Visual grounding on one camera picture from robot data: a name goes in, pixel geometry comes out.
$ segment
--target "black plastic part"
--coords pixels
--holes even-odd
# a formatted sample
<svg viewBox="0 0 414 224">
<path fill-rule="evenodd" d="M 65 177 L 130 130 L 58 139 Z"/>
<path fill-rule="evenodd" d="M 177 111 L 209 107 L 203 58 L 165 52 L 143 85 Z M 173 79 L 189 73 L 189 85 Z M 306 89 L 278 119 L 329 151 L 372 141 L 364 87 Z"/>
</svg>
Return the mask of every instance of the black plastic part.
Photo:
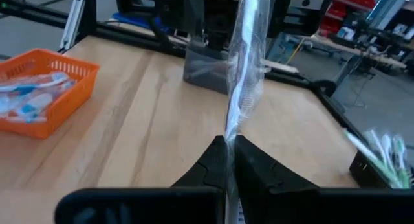
<svg viewBox="0 0 414 224">
<path fill-rule="evenodd" d="M 328 80 L 318 80 L 313 82 L 315 89 L 320 89 L 328 97 L 331 97 L 336 91 L 336 83 Z"/>
<path fill-rule="evenodd" d="M 269 200 L 267 218 L 261 223 L 403 223 L 413 219 L 407 208 L 414 201 L 412 190 L 315 188 L 272 192 Z"/>
<path fill-rule="evenodd" d="M 160 29 L 160 27 L 155 22 L 154 17 L 149 17 L 147 19 L 148 25 L 151 28 L 151 30 L 154 32 L 155 37 L 160 41 L 161 45 L 163 47 L 171 49 L 173 45 L 169 41 L 168 36 Z"/>
<path fill-rule="evenodd" d="M 218 189 L 221 196 L 221 216 L 224 223 L 227 185 L 227 147 L 223 136 L 216 136 L 200 159 L 172 187 L 211 186 Z"/>
<path fill-rule="evenodd" d="M 279 201 L 274 199 L 273 194 L 317 188 L 267 155 L 244 136 L 237 136 L 236 139 L 235 177 L 247 224 L 279 223 L 278 221 L 286 218 L 287 204 L 278 204 Z M 296 212 L 293 207 L 290 208 L 292 210 L 289 215 Z"/>
<path fill-rule="evenodd" d="M 349 171 L 355 181 L 363 188 L 389 188 L 389 184 L 369 164 L 361 152 L 356 153 Z"/>
<path fill-rule="evenodd" d="M 269 73 L 265 73 L 265 78 L 276 82 L 282 82 L 284 84 L 294 85 L 308 89 L 311 83 L 301 77 L 298 74 L 290 73 L 286 71 L 278 71 L 272 69 Z"/>
<path fill-rule="evenodd" d="M 204 0 L 204 33 L 208 47 L 221 51 L 230 42 L 234 31 L 238 2 L 234 0 Z"/>
<path fill-rule="evenodd" d="M 56 224 L 223 224 L 218 188 L 89 188 L 65 196 Z"/>
</svg>

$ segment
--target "metal frame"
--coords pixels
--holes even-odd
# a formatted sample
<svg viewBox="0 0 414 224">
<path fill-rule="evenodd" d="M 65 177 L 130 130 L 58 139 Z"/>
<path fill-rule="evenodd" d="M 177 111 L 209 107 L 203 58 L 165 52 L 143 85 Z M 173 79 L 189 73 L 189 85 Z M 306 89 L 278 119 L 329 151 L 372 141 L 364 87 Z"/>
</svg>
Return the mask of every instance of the metal frame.
<svg viewBox="0 0 414 224">
<path fill-rule="evenodd" d="M 60 42 L 61 49 L 68 50 L 74 45 L 84 7 L 85 0 L 73 0 L 66 27 L 63 31 L 63 37 Z"/>
<path fill-rule="evenodd" d="M 36 6 L 30 3 L 20 3 L 12 0 L 0 0 L 0 13 L 59 28 L 65 28 L 69 16 L 66 13 L 59 12 L 57 10 L 53 10 L 44 6 Z M 125 43 L 135 47 L 142 47 L 145 49 L 162 52 L 164 54 L 169 54 L 180 58 L 184 58 L 186 54 L 185 50 L 183 49 L 165 44 L 165 42 L 163 43 L 162 41 L 165 40 L 165 38 L 162 36 L 154 38 L 145 34 L 141 34 L 139 32 L 134 32 L 131 30 L 126 30 L 124 28 L 97 22 L 96 0 L 85 0 L 82 18 L 73 45 L 77 44 L 77 42 L 81 41 L 86 36 L 96 36 L 111 41 Z M 64 53 L 69 49 L 70 47 L 61 48 L 58 52 Z M 363 142 L 366 142 L 364 136 L 331 102 L 329 98 L 329 95 L 331 94 L 324 93 L 318 82 L 309 81 L 299 74 L 279 71 L 276 69 L 272 69 L 269 73 L 267 73 L 265 75 L 265 78 L 311 90 L 329 111 L 329 113 L 335 118 L 339 125 L 341 125 L 341 127 L 347 128 L 351 133 L 356 135 Z M 358 166 L 351 167 L 351 173 L 355 174 L 355 171 L 358 173 L 363 173 L 367 165 L 369 165 L 367 160 L 362 162 L 359 157 Z"/>
</svg>

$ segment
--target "toothbrush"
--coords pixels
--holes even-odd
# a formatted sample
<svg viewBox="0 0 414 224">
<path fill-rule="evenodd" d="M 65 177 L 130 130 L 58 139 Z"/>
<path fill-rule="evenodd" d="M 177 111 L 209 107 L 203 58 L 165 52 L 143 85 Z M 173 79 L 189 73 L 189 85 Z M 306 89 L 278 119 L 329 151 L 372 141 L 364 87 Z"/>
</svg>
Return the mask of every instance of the toothbrush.
<svg viewBox="0 0 414 224">
<path fill-rule="evenodd" d="M 374 146 L 376 146 L 376 148 L 379 150 L 380 154 L 381 154 L 381 158 L 382 161 L 385 163 L 386 162 L 386 153 L 384 151 L 384 149 L 380 146 L 380 141 L 378 140 L 378 138 L 376 137 L 375 131 L 374 130 L 369 130 L 366 131 L 364 133 L 365 137 L 367 138 L 368 142 L 373 142 Z"/>
<path fill-rule="evenodd" d="M 391 154 L 391 139 L 388 135 L 382 136 L 381 139 L 381 146 L 384 148 L 384 151 L 386 153 L 386 165 L 388 168 L 395 174 L 395 169 L 393 166 L 393 161 L 391 160 L 390 154 Z"/>
<path fill-rule="evenodd" d="M 53 96 L 49 93 L 43 93 L 33 96 L 27 103 L 16 109 L 16 114 L 31 123 L 38 115 L 53 102 Z"/>
<path fill-rule="evenodd" d="M 406 154 L 406 145 L 404 144 L 404 141 L 402 140 L 401 136 L 395 136 L 393 137 L 393 146 L 394 146 L 394 152 L 396 153 L 398 157 L 398 176 L 400 180 L 403 182 L 404 187 L 411 188 L 411 173 L 406 168 L 404 164 L 405 154 Z"/>
</svg>

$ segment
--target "wooden table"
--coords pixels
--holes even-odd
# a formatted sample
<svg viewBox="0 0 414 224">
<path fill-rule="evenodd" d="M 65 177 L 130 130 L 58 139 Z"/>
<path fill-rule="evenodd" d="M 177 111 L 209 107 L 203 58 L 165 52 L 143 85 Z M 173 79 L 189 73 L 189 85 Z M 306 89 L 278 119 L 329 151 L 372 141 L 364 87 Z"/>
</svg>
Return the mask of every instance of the wooden table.
<svg viewBox="0 0 414 224">
<path fill-rule="evenodd" d="M 332 47 L 334 49 L 342 50 L 344 52 L 349 52 L 349 53 L 354 54 L 354 55 L 362 55 L 362 56 L 365 56 L 365 57 L 369 57 L 372 60 L 378 61 L 380 63 L 387 64 L 387 65 L 391 65 L 391 66 L 394 66 L 394 67 L 399 68 L 399 69 L 405 69 L 407 67 L 406 64 L 404 64 L 402 62 L 399 62 L 397 60 L 394 60 L 393 58 L 388 58 L 388 57 L 380 56 L 380 55 L 372 55 L 372 54 L 369 54 L 367 52 L 361 52 L 361 50 L 359 50 L 359 49 L 352 49 L 352 48 L 345 47 L 343 45 L 339 45 L 337 43 L 334 43 L 328 38 L 322 38 L 322 37 L 319 37 L 319 36 L 311 36 L 311 37 L 305 37 L 305 40 L 312 41 L 312 42 L 315 42 L 315 43 L 320 43 L 322 45 L 326 45 L 326 46 Z"/>
<path fill-rule="evenodd" d="M 167 187 L 216 135 L 227 97 L 182 81 L 184 60 L 87 37 L 66 56 L 101 65 L 92 97 L 47 140 L 0 132 L 0 223 L 52 223 L 84 187 Z M 243 134 L 320 186 L 356 186 L 356 153 L 308 90 L 265 81 Z"/>
</svg>

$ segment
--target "yellow cable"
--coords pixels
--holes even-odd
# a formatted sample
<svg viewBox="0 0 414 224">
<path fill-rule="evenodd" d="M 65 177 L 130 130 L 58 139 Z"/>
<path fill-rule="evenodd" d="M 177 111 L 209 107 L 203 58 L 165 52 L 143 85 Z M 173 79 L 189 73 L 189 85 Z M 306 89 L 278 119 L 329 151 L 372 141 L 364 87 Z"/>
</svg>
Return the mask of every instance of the yellow cable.
<svg viewBox="0 0 414 224">
<path fill-rule="evenodd" d="M 290 56 L 290 58 L 289 58 L 289 60 L 287 60 L 287 62 L 286 62 L 286 64 L 285 65 L 287 65 L 292 59 L 293 59 L 293 57 L 295 56 L 295 54 L 299 51 L 299 49 L 300 49 L 300 47 L 303 45 L 303 42 L 305 41 L 305 38 L 303 38 L 301 41 L 300 41 L 300 43 L 299 43 L 299 45 L 296 47 L 296 49 L 295 49 L 295 51 L 293 52 L 293 54 L 292 54 L 292 56 Z"/>
</svg>

